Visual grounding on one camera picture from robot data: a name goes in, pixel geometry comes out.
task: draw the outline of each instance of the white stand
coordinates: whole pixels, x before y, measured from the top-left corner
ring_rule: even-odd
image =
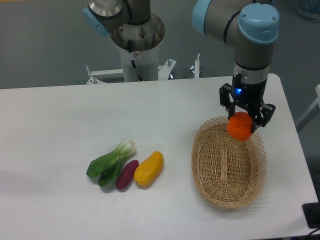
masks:
[[[170,73],[177,61],[173,59],[168,59],[163,66],[159,66],[158,79],[159,80],[168,80]],[[90,71],[89,66],[86,66],[89,80],[86,84],[105,84],[105,83],[114,83],[116,78],[123,78],[124,71],[122,69],[113,69],[113,70],[103,70],[103,71]]]
[[[295,128],[297,132],[300,132],[320,110],[320,85],[315,87],[315,91],[317,98],[296,122]]]

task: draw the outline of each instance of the metal bracket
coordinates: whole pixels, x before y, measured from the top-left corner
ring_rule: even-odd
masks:
[[[298,133],[320,110],[320,85],[316,86],[315,91],[318,97],[310,104],[310,106],[305,110],[301,117],[296,121],[295,128]]]

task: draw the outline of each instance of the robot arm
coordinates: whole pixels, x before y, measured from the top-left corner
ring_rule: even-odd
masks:
[[[100,36],[127,23],[141,25],[151,16],[150,0],[91,0],[82,11],[91,28]]]
[[[199,0],[192,12],[197,30],[236,50],[232,85],[220,88],[220,104],[228,111],[228,118],[236,106],[246,110],[252,119],[252,133],[266,126],[276,109],[263,100],[279,26],[279,13],[270,3]]]

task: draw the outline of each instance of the white table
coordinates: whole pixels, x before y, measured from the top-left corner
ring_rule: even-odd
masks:
[[[0,90],[1,240],[244,240],[306,235],[302,204],[317,202],[280,79],[264,100],[276,105],[259,128],[266,186],[253,204],[222,210],[192,177],[197,129],[224,116],[219,88],[231,77]],[[98,187],[91,160],[124,138],[135,159],[153,151],[164,169],[149,189]]]

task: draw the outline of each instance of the screw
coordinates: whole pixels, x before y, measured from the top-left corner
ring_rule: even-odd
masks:
[[[172,64],[172,63],[173,63],[172,59],[169,58],[169,59],[168,59],[168,67],[171,67],[171,64]]]

